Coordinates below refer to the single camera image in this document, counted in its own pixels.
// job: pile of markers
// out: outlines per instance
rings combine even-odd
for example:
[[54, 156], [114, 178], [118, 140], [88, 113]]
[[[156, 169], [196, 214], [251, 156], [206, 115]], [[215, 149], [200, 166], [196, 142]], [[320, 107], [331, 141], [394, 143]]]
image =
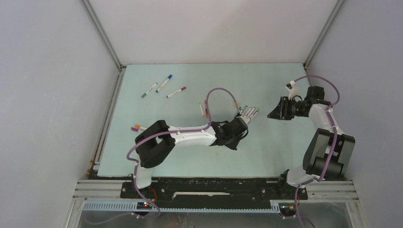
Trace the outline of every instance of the pile of markers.
[[[172, 78], [172, 75], [169, 75], [163, 82], [162, 84], [157, 88], [156, 92], [159, 93], [161, 91], [161, 89], [164, 87], [164, 85]], [[158, 83], [154, 83], [154, 85], [152, 85], [145, 93], [143, 93], [143, 95], [141, 95], [141, 98], [144, 98], [145, 96], [147, 96], [147, 94], [157, 85]], [[173, 96], [174, 94], [179, 93], [180, 91], [185, 90], [186, 87], [182, 87], [178, 90], [176, 90], [175, 92], [172, 92], [170, 94], [168, 94], [166, 97], [170, 98], [171, 96]]]

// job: white panel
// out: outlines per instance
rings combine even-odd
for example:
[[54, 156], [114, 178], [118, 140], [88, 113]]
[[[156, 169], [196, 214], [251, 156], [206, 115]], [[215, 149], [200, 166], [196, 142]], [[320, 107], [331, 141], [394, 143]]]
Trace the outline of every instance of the white panel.
[[304, 62], [336, 0], [92, 0], [123, 64]]
[[371, 228], [402, 227], [402, 12], [403, 1], [346, 1], [310, 67], [340, 90], [335, 117], [356, 139], [347, 177]]
[[117, 69], [79, 0], [0, 1], [0, 21], [0, 227], [59, 228]]

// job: light blue tabletop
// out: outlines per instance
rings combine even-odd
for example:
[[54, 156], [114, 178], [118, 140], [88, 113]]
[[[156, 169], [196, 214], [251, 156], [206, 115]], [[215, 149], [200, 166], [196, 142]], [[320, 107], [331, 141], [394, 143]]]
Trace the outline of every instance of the light blue tabletop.
[[[165, 87], [157, 87], [172, 75]], [[281, 96], [287, 96], [286, 83], [305, 75], [300, 63], [276, 64], [163, 64], [128, 65], [123, 78], [112, 122], [103, 150], [98, 175], [127, 176], [134, 163], [126, 154], [139, 135], [130, 128], [135, 124], [150, 126], [165, 120], [170, 126], [189, 127], [206, 124], [199, 103], [216, 87], [231, 91], [240, 105], [259, 107], [259, 114], [249, 124], [249, 134], [237, 151], [224, 146], [175, 147], [157, 166], [157, 177], [277, 177], [286, 169], [302, 164], [304, 153], [315, 129], [308, 118], [292, 121], [268, 119]], [[158, 83], [145, 98], [141, 95]], [[306, 80], [298, 81], [305, 97]], [[166, 95], [186, 87], [171, 98]], [[232, 120], [236, 113], [231, 97], [215, 91], [209, 99], [213, 121]]]

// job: metal grate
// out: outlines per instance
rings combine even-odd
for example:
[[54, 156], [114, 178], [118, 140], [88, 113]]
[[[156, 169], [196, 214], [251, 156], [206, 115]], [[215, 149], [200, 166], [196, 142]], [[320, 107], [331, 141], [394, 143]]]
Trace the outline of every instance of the metal grate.
[[[146, 209], [137, 209], [138, 201], [92, 201], [88, 200], [83, 210], [97, 211], [150, 211]], [[163, 212], [217, 212], [217, 213], [279, 213], [278, 203], [271, 203], [271, 209], [187, 209], [187, 208], [161, 208]]]

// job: red marker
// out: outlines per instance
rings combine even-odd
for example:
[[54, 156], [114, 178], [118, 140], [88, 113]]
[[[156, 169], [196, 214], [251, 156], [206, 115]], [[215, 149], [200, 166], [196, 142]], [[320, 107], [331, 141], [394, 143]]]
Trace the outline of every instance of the red marker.
[[182, 88], [176, 90], [175, 92], [169, 94], [169, 95], [166, 96], [166, 97], [170, 98], [170, 97], [173, 96], [174, 94], [177, 94], [177, 93], [179, 93], [180, 91], [183, 91], [183, 90], [185, 90], [185, 89], [186, 89], [186, 87], [182, 87]]

